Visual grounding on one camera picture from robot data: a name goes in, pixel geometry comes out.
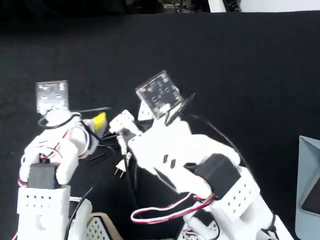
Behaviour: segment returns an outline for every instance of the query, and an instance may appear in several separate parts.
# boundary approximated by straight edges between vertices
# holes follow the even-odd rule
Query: perforated bracket
[[[17,213],[32,212],[64,214],[69,209],[70,186],[59,189],[39,189],[20,187],[18,192]]]
[[[231,222],[238,219],[260,194],[260,188],[249,170],[239,167],[239,172],[240,179],[221,200],[212,205],[215,213],[224,215]]]
[[[86,228],[87,240],[112,240],[100,216],[94,216]]]

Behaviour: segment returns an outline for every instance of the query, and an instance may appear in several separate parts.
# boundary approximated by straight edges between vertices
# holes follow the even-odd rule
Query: power plug
[[[126,162],[128,166],[129,166],[131,157],[132,157],[132,153],[128,152],[126,155]],[[114,175],[117,175],[118,173],[120,173],[120,179],[121,179],[126,172],[125,160],[122,159],[115,167],[116,167],[116,170],[114,172]]]

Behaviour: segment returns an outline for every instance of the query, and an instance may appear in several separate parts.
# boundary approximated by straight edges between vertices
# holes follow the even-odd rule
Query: white plug
[[[132,157],[132,153],[131,152],[128,152],[127,155],[126,155],[126,163],[127,163],[127,166],[129,166],[129,161]],[[114,175],[117,175],[117,173],[120,171],[120,178],[123,177],[123,175],[125,174],[126,172],[126,166],[125,166],[125,160],[122,159],[116,166],[116,170],[114,172]]]
[[[133,123],[134,121],[134,116],[132,116],[132,114],[125,109],[109,123],[109,131],[112,134],[119,134],[126,127],[126,125]]]

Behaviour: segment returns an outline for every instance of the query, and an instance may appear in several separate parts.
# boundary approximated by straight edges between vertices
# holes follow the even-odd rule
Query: white connector
[[[152,115],[152,112],[145,101],[141,101],[140,108],[139,108],[139,114],[138,114],[138,121],[144,121],[144,120],[151,120],[154,116]]]
[[[110,133],[119,134],[127,125],[135,121],[134,116],[128,111],[123,110],[118,116],[116,116],[110,123]]]
[[[126,164],[127,166],[129,166],[129,161],[132,157],[132,153],[131,152],[128,152],[127,155],[126,155]],[[126,165],[125,165],[125,160],[122,159],[116,166],[116,170],[114,172],[114,175],[117,175],[117,173],[120,171],[120,178],[123,177],[123,175],[125,174],[126,172]]]

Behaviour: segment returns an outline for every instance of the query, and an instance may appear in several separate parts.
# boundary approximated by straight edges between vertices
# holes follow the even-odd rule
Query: wire bundle
[[[152,207],[146,207],[146,208],[141,208],[141,209],[135,210],[131,214],[130,218],[135,224],[159,224],[159,223],[169,221],[171,219],[182,217],[186,214],[192,213],[192,212],[197,211],[199,209],[202,209],[202,208],[208,206],[216,197],[216,195],[213,193],[209,198],[207,198],[206,200],[204,200],[200,204],[198,204],[196,206],[188,207],[186,209],[174,212],[169,215],[160,216],[160,217],[153,217],[153,218],[139,218],[139,219],[135,218],[135,216],[137,216],[139,214],[150,212],[150,211],[163,212],[163,211],[171,210],[171,209],[175,208],[176,206],[178,206],[179,204],[181,204],[182,202],[184,202],[185,200],[187,200],[190,196],[191,196],[191,193],[189,193],[187,196],[185,196],[181,200],[179,200],[179,201],[177,201],[167,207],[153,207],[152,206]]]

